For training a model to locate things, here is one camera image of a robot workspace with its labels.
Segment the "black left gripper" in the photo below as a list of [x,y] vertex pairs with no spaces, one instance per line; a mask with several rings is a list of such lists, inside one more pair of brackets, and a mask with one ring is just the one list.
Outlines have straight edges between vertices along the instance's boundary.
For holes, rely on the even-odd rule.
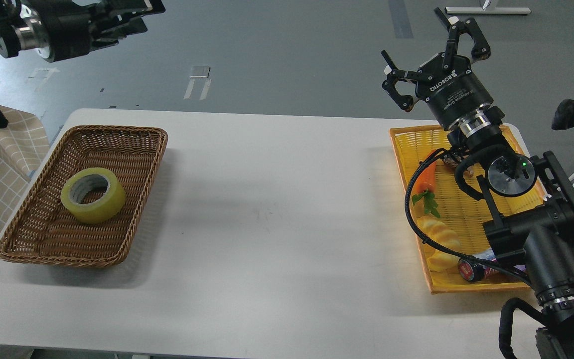
[[43,12],[49,63],[81,57],[117,45],[129,35],[147,32],[142,19],[166,11],[161,0],[99,0],[80,6],[71,0],[49,0]]

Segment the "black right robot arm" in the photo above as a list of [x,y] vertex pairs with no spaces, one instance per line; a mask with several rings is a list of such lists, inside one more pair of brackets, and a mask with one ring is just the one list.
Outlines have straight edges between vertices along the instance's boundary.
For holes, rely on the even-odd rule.
[[[435,14],[448,39],[415,71],[394,65],[386,51],[382,88],[409,112],[423,101],[448,132],[449,149],[438,148],[421,163],[406,187],[405,212],[412,230],[435,250],[515,277],[533,289],[539,308],[512,298],[502,307],[499,349],[513,359],[513,312],[538,321],[536,347],[543,359],[574,359],[574,187],[552,152],[541,157],[518,153],[501,133],[504,112],[472,73],[489,58],[490,46],[474,18]],[[454,159],[454,181],[476,201],[483,200],[492,220],[483,229],[495,260],[455,251],[423,232],[412,218],[412,192],[433,163]]]

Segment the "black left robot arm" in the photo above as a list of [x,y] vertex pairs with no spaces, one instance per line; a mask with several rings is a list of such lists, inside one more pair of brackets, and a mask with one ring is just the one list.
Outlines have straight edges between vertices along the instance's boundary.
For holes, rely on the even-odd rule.
[[[47,63],[82,57],[146,32],[144,18],[165,11],[161,0],[0,0],[0,57],[23,51]],[[0,109],[0,129],[7,126]]]

